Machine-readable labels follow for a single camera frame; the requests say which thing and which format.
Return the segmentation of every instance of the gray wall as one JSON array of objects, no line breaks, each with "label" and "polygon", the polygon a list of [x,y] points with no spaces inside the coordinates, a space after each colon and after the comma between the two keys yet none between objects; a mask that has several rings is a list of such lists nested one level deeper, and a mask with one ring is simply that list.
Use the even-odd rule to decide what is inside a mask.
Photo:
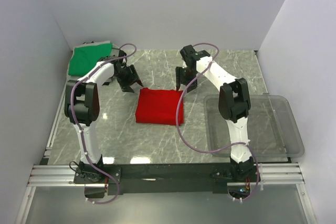
[{"label": "gray wall", "polygon": [[48,0],[70,47],[88,40],[259,49],[284,0]]},{"label": "gray wall", "polygon": [[286,0],[258,54],[272,94],[288,98],[319,223],[335,223],[336,0]]},{"label": "gray wall", "polygon": [[42,0],[0,0],[0,223],[14,223],[43,156],[69,53]]}]

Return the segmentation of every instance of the folded red cloth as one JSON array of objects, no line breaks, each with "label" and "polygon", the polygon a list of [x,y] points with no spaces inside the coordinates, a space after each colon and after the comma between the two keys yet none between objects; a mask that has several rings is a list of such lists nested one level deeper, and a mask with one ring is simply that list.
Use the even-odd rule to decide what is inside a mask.
[{"label": "folded red cloth", "polygon": [[[137,123],[176,125],[175,115],[182,91],[140,90],[135,118]],[[183,123],[183,101],[180,105],[178,124]]]}]

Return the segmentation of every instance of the folded green cloth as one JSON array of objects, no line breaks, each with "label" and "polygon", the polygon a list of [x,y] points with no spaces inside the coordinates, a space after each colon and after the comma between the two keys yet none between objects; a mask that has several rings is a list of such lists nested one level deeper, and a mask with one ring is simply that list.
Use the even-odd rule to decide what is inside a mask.
[{"label": "folded green cloth", "polygon": [[70,76],[84,76],[92,68],[95,67],[97,61],[109,56],[112,51],[112,43],[106,42],[103,44],[84,44],[74,48],[74,53],[69,64]]}]

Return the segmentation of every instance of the transparent plastic tray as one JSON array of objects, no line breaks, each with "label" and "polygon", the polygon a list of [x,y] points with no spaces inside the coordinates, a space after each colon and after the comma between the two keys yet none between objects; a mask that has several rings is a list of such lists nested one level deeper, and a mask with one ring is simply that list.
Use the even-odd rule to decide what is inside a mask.
[{"label": "transparent plastic tray", "polygon": [[[218,110],[219,95],[204,99],[209,150],[230,144],[229,129]],[[251,95],[247,121],[249,145],[258,157],[300,157],[305,152],[292,110],[286,98],[278,95]],[[214,153],[229,157],[230,149]]]}]

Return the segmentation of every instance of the marble tabletop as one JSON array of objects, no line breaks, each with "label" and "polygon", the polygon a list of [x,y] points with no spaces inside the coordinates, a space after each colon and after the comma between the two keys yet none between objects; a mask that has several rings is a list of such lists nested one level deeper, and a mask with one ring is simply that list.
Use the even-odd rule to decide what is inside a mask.
[{"label": "marble tabletop", "polygon": [[[267,92],[253,50],[222,50],[216,62],[237,78],[244,77],[250,94]],[[175,67],[182,66],[182,59],[179,50],[139,50],[129,58],[128,64],[134,64],[145,87],[170,90],[175,89]],[[141,87],[134,84],[132,88],[135,93],[123,93],[114,80],[99,91],[101,108],[97,138],[105,163],[211,163],[229,160],[189,149],[180,140],[174,126],[136,123],[134,114]],[[207,150],[204,98],[217,93],[205,77],[200,77],[198,88],[184,98],[181,131],[190,144],[203,150]],[[75,128],[65,117],[63,108],[60,113],[49,165],[69,164],[80,157]]]}]

